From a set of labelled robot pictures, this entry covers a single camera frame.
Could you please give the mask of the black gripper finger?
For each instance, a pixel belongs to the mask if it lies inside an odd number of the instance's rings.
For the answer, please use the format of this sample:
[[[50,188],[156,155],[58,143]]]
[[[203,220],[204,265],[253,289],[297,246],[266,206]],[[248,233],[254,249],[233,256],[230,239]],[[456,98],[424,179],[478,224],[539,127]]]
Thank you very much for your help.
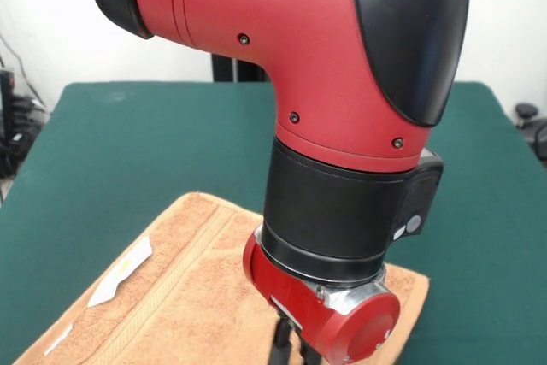
[[[302,365],[321,365],[321,355],[302,337],[299,338],[299,343],[299,354],[302,358]]]
[[[273,342],[268,357],[268,365],[288,365],[291,359],[291,320],[281,316],[273,333]]]

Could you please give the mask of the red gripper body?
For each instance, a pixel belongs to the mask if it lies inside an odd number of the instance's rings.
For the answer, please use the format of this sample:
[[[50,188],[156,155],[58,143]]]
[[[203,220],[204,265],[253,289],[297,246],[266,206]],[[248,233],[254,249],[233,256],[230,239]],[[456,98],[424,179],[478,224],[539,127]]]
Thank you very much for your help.
[[[261,233],[256,228],[244,247],[244,273],[279,318],[291,320],[291,334],[302,337],[330,364],[359,362],[382,346],[401,312],[397,297],[384,285],[384,268],[373,281],[353,288],[300,280],[267,259]]]

